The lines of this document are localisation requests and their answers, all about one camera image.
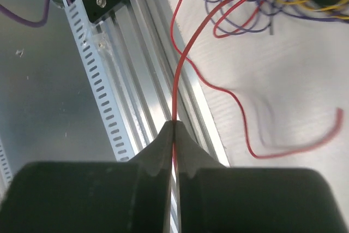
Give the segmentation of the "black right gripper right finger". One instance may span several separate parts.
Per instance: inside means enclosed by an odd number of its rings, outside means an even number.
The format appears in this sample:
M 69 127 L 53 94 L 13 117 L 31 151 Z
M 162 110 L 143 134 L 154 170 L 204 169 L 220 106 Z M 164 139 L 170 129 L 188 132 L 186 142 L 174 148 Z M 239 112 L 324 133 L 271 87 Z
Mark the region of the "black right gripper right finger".
M 326 180 L 303 168 L 227 168 L 174 124 L 181 232 L 347 232 Z

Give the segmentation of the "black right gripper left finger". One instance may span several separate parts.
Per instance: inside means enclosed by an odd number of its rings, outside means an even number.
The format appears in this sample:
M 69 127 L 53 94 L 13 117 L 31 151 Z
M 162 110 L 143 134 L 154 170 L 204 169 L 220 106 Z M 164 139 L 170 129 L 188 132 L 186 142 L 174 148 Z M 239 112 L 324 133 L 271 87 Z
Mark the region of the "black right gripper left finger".
M 168 232 L 174 127 L 127 162 L 34 162 L 1 203 L 1 232 Z

